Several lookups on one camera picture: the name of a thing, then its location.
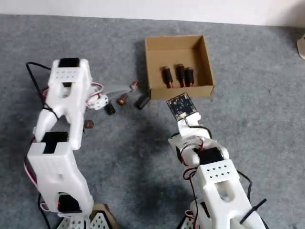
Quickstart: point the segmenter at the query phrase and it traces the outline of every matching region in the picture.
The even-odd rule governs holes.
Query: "black cylindrical component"
[[[173,78],[169,67],[162,68],[162,76],[167,88],[173,88]]]
[[[134,104],[139,110],[142,110],[146,104],[150,101],[150,97],[145,95],[138,99],[138,101]]]
[[[186,87],[185,85],[185,70],[183,64],[178,64],[176,67],[178,80],[180,82],[181,87]]]
[[[110,100],[109,100],[109,103],[104,107],[104,109],[108,115],[113,115],[115,113],[115,109],[114,109],[113,105],[111,104]]]
[[[194,70],[192,68],[186,68],[185,74],[189,87],[192,87],[194,84]]]

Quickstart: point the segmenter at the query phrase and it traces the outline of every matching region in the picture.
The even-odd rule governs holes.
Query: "white 3d-printed bracket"
[[[297,41],[297,48],[299,49],[300,57],[305,60],[305,34]]]

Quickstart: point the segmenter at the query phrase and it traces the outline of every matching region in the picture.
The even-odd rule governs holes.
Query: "gray carpet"
[[[258,212],[271,229],[305,225],[305,61],[293,28],[181,21],[95,19],[55,16],[0,16],[0,228],[46,228],[37,191],[23,157],[41,104],[25,68],[34,61],[89,60],[95,81],[147,86],[144,38],[204,34],[216,88],[194,104],[201,124],[226,146],[235,166],[253,180],[252,202],[267,198]],[[41,87],[47,72],[35,68]],[[122,228],[174,229],[192,201],[183,166],[167,138],[177,131],[165,101],[142,111],[125,107],[95,121],[75,158],[96,203],[108,203]],[[66,124],[57,128],[68,128]],[[244,187],[247,182],[241,179]],[[49,213],[52,225],[58,218]]]

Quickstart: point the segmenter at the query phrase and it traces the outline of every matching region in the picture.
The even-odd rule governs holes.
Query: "copper-colored capacitor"
[[[84,121],[84,128],[92,129],[94,127],[94,122],[92,120],[85,120]]]
[[[126,104],[126,100],[128,98],[128,93],[122,94],[120,98],[117,100],[117,103],[121,106]]]
[[[133,83],[130,85],[130,88],[132,90],[136,89],[138,87],[138,81],[133,81]]]

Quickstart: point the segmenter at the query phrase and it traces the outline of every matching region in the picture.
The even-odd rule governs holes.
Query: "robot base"
[[[70,220],[68,218],[64,218],[57,229],[69,229]],[[90,227],[80,228],[78,223],[75,222],[75,227],[71,229],[112,229],[109,220],[104,211],[96,213],[95,217],[90,223]]]

